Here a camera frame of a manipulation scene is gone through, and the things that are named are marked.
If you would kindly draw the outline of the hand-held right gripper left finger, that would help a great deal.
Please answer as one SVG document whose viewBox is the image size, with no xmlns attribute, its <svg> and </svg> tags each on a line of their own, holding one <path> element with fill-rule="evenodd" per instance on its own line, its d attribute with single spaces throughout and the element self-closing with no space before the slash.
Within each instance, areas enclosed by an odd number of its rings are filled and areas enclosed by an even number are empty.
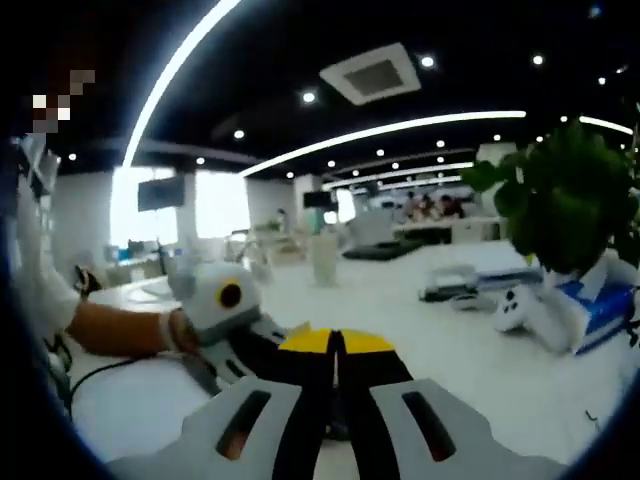
<svg viewBox="0 0 640 480">
<path fill-rule="evenodd" d="M 177 440 L 107 465 L 116 479 L 310 479 L 330 416 L 331 333 L 289 338 L 264 378 L 245 376 L 187 416 Z"/>
</svg>

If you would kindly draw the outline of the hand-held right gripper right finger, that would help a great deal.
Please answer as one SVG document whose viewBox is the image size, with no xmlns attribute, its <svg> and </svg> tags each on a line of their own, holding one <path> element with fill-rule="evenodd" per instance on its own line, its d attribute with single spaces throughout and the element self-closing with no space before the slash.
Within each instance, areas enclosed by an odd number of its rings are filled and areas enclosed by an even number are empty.
<svg viewBox="0 0 640 480">
<path fill-rule="evenodd" d="M 566 468 L 500 444 L 482 414 L 413 378 L 382 337 L 341 331 L 337 370 L 362 479 L 558 479 Z"/>
</svg>

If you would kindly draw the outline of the person's left hand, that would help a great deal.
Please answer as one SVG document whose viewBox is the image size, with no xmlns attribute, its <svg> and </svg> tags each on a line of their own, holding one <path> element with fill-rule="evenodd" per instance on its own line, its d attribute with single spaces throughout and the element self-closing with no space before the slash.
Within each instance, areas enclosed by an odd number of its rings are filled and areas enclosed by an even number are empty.
<svg viewBox="0 0 640 480">
<path fill-rule="evenodd" d="M 201 344 L 182 308 L 168 313 L 165 321 L 169 338 L 167 346 L 176 352 L 201 357 Z"/>
</svg>

